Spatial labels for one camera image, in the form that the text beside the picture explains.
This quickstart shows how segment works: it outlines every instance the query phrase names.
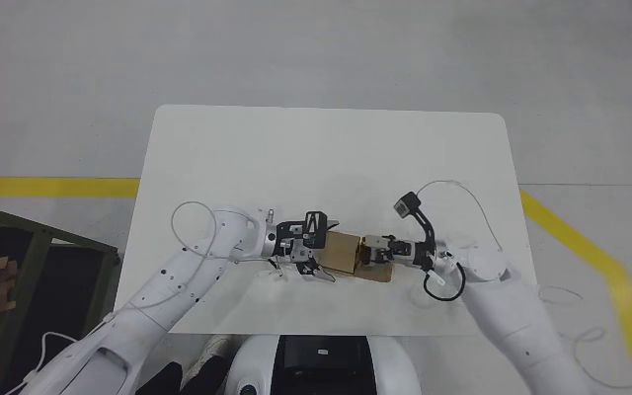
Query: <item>cardboard box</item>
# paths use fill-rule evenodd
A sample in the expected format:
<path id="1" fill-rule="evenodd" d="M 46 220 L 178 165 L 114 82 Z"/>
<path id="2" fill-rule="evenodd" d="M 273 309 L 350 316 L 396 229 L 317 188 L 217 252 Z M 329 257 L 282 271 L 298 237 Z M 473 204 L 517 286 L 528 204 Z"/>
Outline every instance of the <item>cardboard box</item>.
<path id="1" fill-rule="evenodd" d="M 365 266 L 360 262 L 360 238 L 345 233 L 327 232 L 325 250 L 318 263 L 335 275 L 353 276 L 371 281 L 389 282 L 392 264 Z"/>

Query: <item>yellow floor line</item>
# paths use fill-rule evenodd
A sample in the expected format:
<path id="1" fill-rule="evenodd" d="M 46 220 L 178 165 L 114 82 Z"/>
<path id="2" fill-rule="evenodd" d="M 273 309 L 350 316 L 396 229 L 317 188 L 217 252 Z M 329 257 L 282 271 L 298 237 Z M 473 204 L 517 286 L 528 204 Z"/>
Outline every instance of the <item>yellow floor line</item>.
<path id="1" fill-rule="evenodd" d="M 628 353 L 632 355 L 632 278 L 625 266 L 528 193 L 520 190 L 520 196 L 526 216 L 603 276 L 619 317 Z"/>
<path id="2" fill-rule="evenodd" d="M 0 197 L 136 198 L 139 184 L 138 179 L 0 178 Z M 603 276 L 632 355 L 632 280 L 625 266 L 528 193 L 520 196 L 526 216 Z"/>
<path id="3" fill-rule="evenodd" d="M 138 179 L 0 178 L 0 197 L 136 198 Z"/>

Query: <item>white tabletop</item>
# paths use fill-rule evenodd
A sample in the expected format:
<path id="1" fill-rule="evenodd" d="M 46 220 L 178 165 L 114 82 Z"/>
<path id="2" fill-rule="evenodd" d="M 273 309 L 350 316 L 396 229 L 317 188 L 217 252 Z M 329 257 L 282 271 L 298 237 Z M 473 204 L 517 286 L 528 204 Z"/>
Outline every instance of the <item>white tabletop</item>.
<path id="1" fill-rule="evenodd" d="M 503 119 L 493 114 L 163 106 L 156 112 L 131 224 L 117 306 L 173 255 L 169 219 L 185 200 L 241 206 L 276 222 L 322 210 L 358 236 L 420 239 L 393 204 L 437 179 L 458 180 L 486 210 L 523 278 L 535 272 Z M 493 246 L 476 202 L 433 185 L 420 195 L 437 238 Z M 187 240 L 207 215 L 177 221 Z M 231 266 L 177 324 L 177 333 L 446 335 L 477 330 L 460 301 L 430 301 L 422 272 L 396 266 L 390 283 L 278 277 L 265 262 Z"/>

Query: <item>concrete floor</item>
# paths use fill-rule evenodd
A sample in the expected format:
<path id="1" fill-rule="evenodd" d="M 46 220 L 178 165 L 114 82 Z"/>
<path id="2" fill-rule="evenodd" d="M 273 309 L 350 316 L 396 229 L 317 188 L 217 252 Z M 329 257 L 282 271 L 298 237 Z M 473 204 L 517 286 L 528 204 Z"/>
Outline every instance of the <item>concrete floor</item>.
<path id="1" fill-rule="evenodd" d="M 0 177 L 139 177 L 163 104 L 497 113 L 521 187 L 632 270 L 630 70 L 629 0 L 5 0 Z M 0 209 L 124 250 L 133 201 Z M 606 328 L 581 357 L 629 381 L 601 277 L 527 227 L 539 281 L 585 298 L 556 325 Z M 512 391 L 479 339 L 402 341 L 437 360 L 416 360 L 429 394 Z"/>

